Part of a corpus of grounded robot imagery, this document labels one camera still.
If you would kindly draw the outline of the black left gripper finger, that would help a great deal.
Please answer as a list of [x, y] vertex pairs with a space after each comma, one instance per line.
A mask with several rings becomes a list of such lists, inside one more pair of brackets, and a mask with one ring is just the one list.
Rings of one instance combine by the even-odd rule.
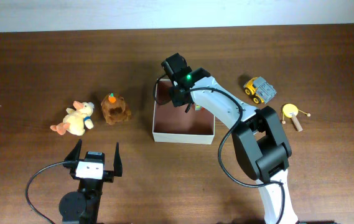
[[78, 161], [80, 158], [80, 152], [82, 148], [82, 140], [79, 139], [75, 147], [69, 152], [69, 154], [64, 159], [65, 162]]
[[113, 161], [113, 172], [115, 177], [123, 176], [123, 165], [121, 161], [121, 156], [119, 153], [119, 143], [116, 143], [115, 153], [114, 153], [114, 161]]

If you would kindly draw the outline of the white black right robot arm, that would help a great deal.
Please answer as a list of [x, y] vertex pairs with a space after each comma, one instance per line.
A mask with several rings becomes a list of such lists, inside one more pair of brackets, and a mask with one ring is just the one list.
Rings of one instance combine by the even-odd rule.
[[[276, 111], [239, 100], [204, 68], [192, 70], [178, 53], [166, 58], [161, 66], [172, 84], [169, 96], [174, 107], [197, 104], [228, 128], [218, 147], [218, 163], [233, 182], [259, 190], [264, 221], [298, 223], [287, 184], [292, 149]], [[253, 184], [236, 179], [224, 166], [221, 154], [228, 138], [232, 138], [238, 164]]]

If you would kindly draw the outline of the multicolour puzzle cube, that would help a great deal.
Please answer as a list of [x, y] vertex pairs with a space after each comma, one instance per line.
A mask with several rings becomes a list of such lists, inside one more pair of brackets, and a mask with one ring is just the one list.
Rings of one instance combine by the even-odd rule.
[[202, 107], [200, 105], [195, 105], [195, 110], [196, 111], [200, 111], [202, 109]]

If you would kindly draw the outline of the yellow grey toy truck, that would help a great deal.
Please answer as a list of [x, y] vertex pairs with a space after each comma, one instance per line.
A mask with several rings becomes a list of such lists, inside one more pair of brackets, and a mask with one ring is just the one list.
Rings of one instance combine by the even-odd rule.
[[256, 104], [268, 103], [276, 96], [277, 91], [263, 77], [254, 77], [247, 81], [244, 86], [245, 93]]

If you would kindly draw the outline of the yellow wooden rattle drum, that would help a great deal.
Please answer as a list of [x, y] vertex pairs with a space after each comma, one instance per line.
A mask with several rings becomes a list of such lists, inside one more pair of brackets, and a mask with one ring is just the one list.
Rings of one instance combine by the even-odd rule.
[[297, 118], [297, 115], [299, 113], [303, 113], [305, 114], [307, 117], [311, 117], [310, 113], [306, 113], [302, 110], [300, 110], [296, 105], [292, 104], [292, 103], [287, 103], [282, 107], [282, 124], [286, 124], [286, 118], [290, 118], [293, 125], [295, 126], [295, 129], [298, 132], [303, 131], [303, 128]]

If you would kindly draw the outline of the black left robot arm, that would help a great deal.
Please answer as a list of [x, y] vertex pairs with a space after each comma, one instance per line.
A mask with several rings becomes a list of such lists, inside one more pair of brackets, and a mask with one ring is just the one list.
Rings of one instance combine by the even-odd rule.
[[105, 170], [105, 154], [88, 151], [84, 159], [80, 159], [82, 140], [64, 159], [65, 168], [70, 176], [79, 181], [78, 189], [65, 194], [60, 200], [58, 209], [62, 223], [93, 224], [97, 222], [100, 200], [105, 182], [114, 182], [115, 177], [123, 175], [123, 165], [116, 145], [113, 170]]

